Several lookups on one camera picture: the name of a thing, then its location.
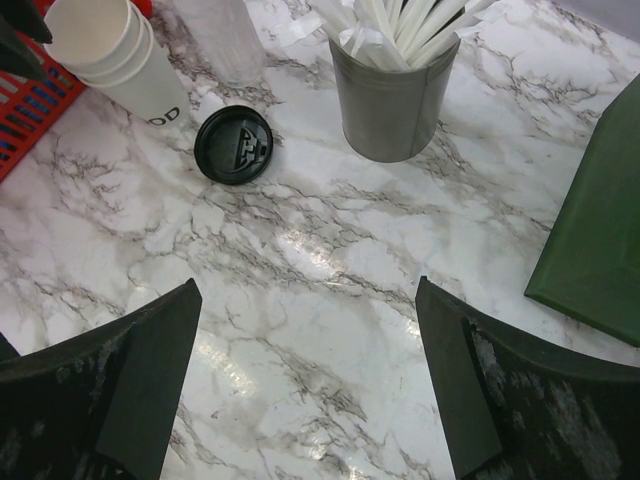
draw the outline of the stack of plastic cups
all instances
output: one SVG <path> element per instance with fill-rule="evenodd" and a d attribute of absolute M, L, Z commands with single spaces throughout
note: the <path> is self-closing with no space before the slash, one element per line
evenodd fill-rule
<path fill-rule="evenodd" d="M 155 126 L 189 114 L 189 97 L 129 0 L 56 0 L 45 15 L 53 34 L 47 53 L 85 85 Z"/>

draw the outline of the marble countertop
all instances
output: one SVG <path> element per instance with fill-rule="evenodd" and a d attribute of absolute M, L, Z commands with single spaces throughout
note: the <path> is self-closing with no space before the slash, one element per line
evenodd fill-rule
<path fill-rule="evenodd" d="M 1 328 L 22 354 L 196 279 L 200 327 L 163 479 L 453 478 L 413 298 L 421 275 L 559 345 L 640 366 L 638 350 L 523 297 L 595 122 L 640 46 L 546 1 L 466 40 L 441 125 L 376 164 L 342 131 L 322 35 L 282 49 L 302 0 L 251 0 L 261 83 L 219 85 L 168 0 L 153 25 L 190 91 L 182 132 L 87 91 L 0 188 Z M 264 113 L 257 181 L 214 185 L 198 125 Z"/>

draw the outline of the green board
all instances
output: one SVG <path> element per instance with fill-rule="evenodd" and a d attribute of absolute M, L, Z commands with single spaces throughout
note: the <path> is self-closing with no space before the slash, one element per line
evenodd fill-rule
<path fill-rule="evenodd" d="M 598 122 L 525 295 L 640 346 L 640 76 Z"/>

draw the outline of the red plastic basket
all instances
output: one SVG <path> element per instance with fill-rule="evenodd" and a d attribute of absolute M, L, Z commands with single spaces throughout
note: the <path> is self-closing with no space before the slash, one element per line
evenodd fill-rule
<path fill-rule="evenodd" d="M 35 4 L 44 15 L 53 1 L 35 0 Z M 151 15 L 149 0 L 134 3 L 145 16 Z M 0 182 L 85 89 L 39 44 L 21 38 L 40 60 L 47 80 L 36 82 L 0 72 Z"/>

